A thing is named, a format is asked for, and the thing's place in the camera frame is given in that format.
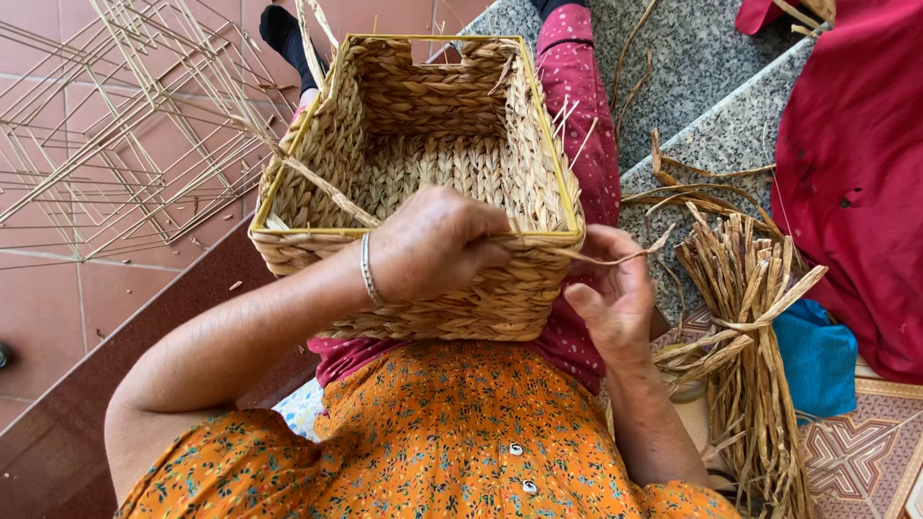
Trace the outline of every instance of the bracelet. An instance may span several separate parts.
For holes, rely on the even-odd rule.
[[[362,235],[362,260],[360,261],[362,281],[366,284],[366,292],[368,292],[368,297],[372,300],[372,303],[381,308],[385,306],[385,302],[378,293],[377,288],[375,288],[375,282],[372,281],[372,271],[368,268],[368,237],[371,235],[371,231]]]

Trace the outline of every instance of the orange floral blouse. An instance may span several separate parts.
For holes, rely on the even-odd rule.
[[[190,428],[116,517],[738,517],[640,488],[594,398],[512,344],[405,346],[325,388],[314,443],[246,409]]]

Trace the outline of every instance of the yellow metal frame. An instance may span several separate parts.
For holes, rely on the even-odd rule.
[[[567,190],[567,184],[564,182],[564,170],[561,167],[561,162],[555,153],[554,150],[554,140],[551,138],[551,128],[548,126],[548,118],[544,116],[545,108],[542,105],[542,102],[538,95],[538,86],[535,83],[535,74],[532,69],[532,60],[529,59],[529,53],[526,50],[525,40],[522,36],[451,36],[451,35],[406,35],[406,34],[347,34],[346,38],[343,40],[343,43],[340,45],[341,51],[337,53],[337,61],[334,65],[339,63],[340,56],[345,55],[345,51],[349,45],[349,41],[354,38],[365,38],[365,39],[379,39],[379,40],[422,40],[422,41],[431,41],[431,42],[483,42],[486,40],[515,40],[519,43],[520,53],[522,55],[522,62],[525,64],[526,76],[529,78],[529,83],[532,87],[532,99],[535,103],[535,109],[538,110],[540,115],[539,121],[542,125],[542,134],[545,136],[545,149],[548,151],[550,148],[551,158],[555,163],[555,179],[557,180],[557,190],[560,193],[561,203],[564,205],[565,219],[568,224],[568,231],[523,231],[520,233],[515,233],[515,235],[533,235],[533,236],[576,236],[580,234],[580,230],[577,228],[577,213],[573,207],[573,201],[570,199],[570,193]],[[335,70],[335,66],[331,67],[328,71],[328,78]],[[307,115],[305,121],[302,123],[301,127],[298,128],[298,133],[295,134],[294,139],[289,144],[288,150],[286,152],[292,153],[298,144],[301,142],[301,139],[305,135],[305,131],[311,126],[311,118],[314,116],[314,112],[320,106],[320,96],[314,98],[314,101],[307,108]],[[253,219],[253,223],[250,225],[251,233],[262,233],[266,235],[355,235],[360,236],[369,232],[370,229],[361,229],[361,228],[345,228],[345,229],[268,229],[266,228],[266,218],[270,214],[270,208],[272,207],[272,201],[276,196],[276,191],[279,190],[279,184],[282,182],[282,168],[283,165],[279,164],[279,171],[276,173],[275,179],[272,181],[270,186],[270,191],[266,195],[266,199],[262,200],[262,203],[259,204],[259,211],[257,212],[256,217]]]

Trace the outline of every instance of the black sock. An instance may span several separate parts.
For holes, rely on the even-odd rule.
[[[286,11],[285,7],[266,6],[263,9],[263,14],[259,16],[259,35],[272,47],[272,50],[281,54],[285,61],[298,71],[301,76],[301,92],[318,87],[311,76],[311,69],[307,66],[298,20]],[[318,57],[321,69],[326,72],[327,64],[320,59],[317,50],[314,54]]]
[[[567,4],[577,4],[578,6],[586,7],[584,0],[532,0],[532,5],[535,6],[539,14],[542,15],[542,21],[547,20],[548,15],[550,15],[552,11]]]

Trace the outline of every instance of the hand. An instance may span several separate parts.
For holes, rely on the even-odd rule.
[[[586,229],[582,253],[613,261],[641,250],[631,236],[620,229],[593,224]],[[644,256],[616,266],[577,265],[581,273],[600,282],[600,292],[585,284],[572,284],[564,298],[590,329],[590,338],[607,369],[648,369],[653,286],[647,276]]]
[[[509,231],[506,213],[451,187],[424,186],[369,237],[369,269],[385,301],[426,299],[470,286],[509,252],[481,239]]]

